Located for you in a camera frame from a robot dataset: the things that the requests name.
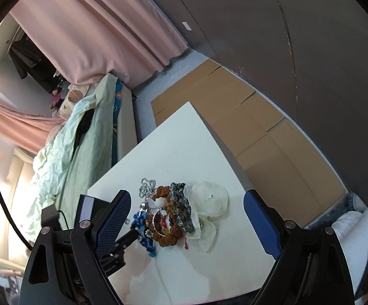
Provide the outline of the sheer white organza pouch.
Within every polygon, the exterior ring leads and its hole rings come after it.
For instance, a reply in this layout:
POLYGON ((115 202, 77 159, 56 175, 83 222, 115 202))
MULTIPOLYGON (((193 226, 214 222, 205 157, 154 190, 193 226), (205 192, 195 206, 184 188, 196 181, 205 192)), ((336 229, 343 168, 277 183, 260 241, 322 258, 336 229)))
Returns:
POLYGON ((208 252, 217 234, 213 220, 226 213, 229 194, 215 183, 195 182, 185 185, 184 197, 189 202, 190 222, 194 227, 192 232, 186 233, 187 243, 193 250, 208 252))

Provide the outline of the flattened brown cardboard box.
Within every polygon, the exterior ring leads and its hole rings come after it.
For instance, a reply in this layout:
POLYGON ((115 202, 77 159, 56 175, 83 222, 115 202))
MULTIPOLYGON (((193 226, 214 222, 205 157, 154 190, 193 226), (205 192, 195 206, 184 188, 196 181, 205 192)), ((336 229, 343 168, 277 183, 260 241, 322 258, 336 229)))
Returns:
POLYGON ((301 131, 255 89, 207 60, 152 101, 157 125, 190 102, 257 192, 284 219, 307 226, 346 193, 301 131))

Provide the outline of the green bed quilt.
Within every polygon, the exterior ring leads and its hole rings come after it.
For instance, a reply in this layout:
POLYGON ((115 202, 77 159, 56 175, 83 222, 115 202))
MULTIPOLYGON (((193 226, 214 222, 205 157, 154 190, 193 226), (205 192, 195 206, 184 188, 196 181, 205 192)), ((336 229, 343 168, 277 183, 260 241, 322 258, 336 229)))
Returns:
POLYGON ((34 175, 21 194, 18 226, 35 241, 41 230, 42 210, 50 205, 76 220, 80 195, 86 193, 117 161, 117 124, 123 83, 112 74, 104 76, 94 91, 79 101, 71 116, 36 155, 34 175))

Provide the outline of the floral pillow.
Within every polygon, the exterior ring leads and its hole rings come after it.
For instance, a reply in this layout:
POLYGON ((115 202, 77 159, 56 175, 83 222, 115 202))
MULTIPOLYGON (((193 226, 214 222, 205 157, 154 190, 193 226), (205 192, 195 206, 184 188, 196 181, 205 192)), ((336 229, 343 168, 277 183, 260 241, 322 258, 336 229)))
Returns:
POLYGON ((60 98, 51 108, 52 116, 68 119, 76 103, 87 96, 88 91, 89 85, 79 86, 70 84, 67 87, 63 87, 59 92, 60 98))

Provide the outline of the pink side curtain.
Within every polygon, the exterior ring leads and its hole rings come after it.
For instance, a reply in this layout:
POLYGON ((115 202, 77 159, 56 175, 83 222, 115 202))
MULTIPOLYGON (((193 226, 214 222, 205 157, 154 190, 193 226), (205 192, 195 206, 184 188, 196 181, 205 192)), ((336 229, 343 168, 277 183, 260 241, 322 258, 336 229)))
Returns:
POLYGON ((0 135, 37 154, 51 132, 63 125, 63 118, 47 118, 13 109, 0 99, 0 135))

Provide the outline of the dark hanging clothes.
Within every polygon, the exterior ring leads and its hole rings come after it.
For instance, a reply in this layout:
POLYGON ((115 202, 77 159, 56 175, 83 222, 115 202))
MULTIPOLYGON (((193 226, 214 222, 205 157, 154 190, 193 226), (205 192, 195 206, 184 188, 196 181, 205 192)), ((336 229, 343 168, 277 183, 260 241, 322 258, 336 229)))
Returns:
POLYGON ((9 48, 9 57, 22 80, 30 76, 49 94, 57 88, 55 66, 32 41, 21 39, 13 42, 9 48))

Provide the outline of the white bed frame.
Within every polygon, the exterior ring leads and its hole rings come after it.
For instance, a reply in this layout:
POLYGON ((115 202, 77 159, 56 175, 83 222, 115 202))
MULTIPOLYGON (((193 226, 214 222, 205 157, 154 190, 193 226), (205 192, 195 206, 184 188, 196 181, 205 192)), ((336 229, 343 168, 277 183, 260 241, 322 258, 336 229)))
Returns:
POLYGON ((112 118, 111 166, 114 166, 138 144, 133 96, 120 80, 116 82, 112 118))

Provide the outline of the white wall socket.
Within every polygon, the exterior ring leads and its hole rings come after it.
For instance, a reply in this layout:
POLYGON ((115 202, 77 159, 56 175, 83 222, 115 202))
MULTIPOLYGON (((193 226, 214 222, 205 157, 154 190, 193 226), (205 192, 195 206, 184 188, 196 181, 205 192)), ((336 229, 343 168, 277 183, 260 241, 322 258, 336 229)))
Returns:
POLYGON ((185 29, 187 31, 192 31, 192 28, 190 27, 190 25, 187 22, 183 21, 182 24, 183 24, 183 26, 185 27, 185 29))

